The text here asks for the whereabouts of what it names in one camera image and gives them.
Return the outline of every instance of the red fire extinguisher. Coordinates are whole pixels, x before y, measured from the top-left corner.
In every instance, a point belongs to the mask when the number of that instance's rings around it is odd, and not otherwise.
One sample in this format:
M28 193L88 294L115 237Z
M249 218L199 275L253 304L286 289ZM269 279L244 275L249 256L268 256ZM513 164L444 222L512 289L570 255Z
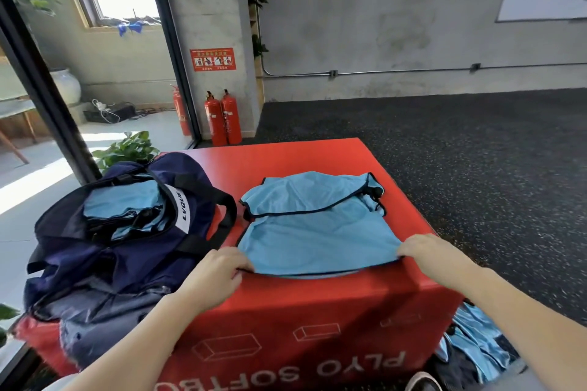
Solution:
M224 89L222 98L222 110L224 113L224 124L229 144L239 144L242 141L241 123L238 119L237 100L233 98L228 90Z
M224 128L224 119L220 101L215 99L212 93L208 92L204 107L206 108L206 117L208 117L210 133L212 133L212 144L215 146L225 146L228 144L228 139L226 129Z
M186 107L183 105L183 100L180 95L180 89L177 85L173 87L173 104L175 105L175 111L177 116L180 118L181 131L184 136L191 136L190 126L187 124Z

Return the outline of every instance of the black speckled floor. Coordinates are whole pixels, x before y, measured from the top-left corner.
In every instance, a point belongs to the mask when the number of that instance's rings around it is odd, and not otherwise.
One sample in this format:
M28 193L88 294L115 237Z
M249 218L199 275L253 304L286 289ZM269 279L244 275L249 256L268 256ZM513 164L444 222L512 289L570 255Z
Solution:
M587 90L265 104L253 141L340 137L441 236L587 324Z

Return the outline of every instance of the bag label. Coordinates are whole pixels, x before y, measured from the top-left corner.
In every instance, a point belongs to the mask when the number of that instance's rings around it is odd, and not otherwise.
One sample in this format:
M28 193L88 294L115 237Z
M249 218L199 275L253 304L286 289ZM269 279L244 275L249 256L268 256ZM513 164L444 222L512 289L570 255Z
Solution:
M175 226L179 227L185 233L190 231L190 205L187 202L186 194L180 188L175 188L166 184L166 187L172 193L175 205L177 206L177 220Z

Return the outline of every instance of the light blue vest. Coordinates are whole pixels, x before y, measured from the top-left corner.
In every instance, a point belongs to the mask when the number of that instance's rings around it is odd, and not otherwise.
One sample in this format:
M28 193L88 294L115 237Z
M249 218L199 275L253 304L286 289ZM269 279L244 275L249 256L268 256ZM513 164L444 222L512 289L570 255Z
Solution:
M259 274L316 278L397 260L371 173L265 178L242 197L255 221L238 245Z

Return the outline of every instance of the red sign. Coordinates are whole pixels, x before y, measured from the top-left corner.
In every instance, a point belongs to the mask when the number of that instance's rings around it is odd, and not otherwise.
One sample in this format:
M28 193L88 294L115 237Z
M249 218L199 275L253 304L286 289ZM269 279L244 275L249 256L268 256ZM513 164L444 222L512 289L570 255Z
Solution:
M194 71L236 70L234 48L191 49L191 63Z

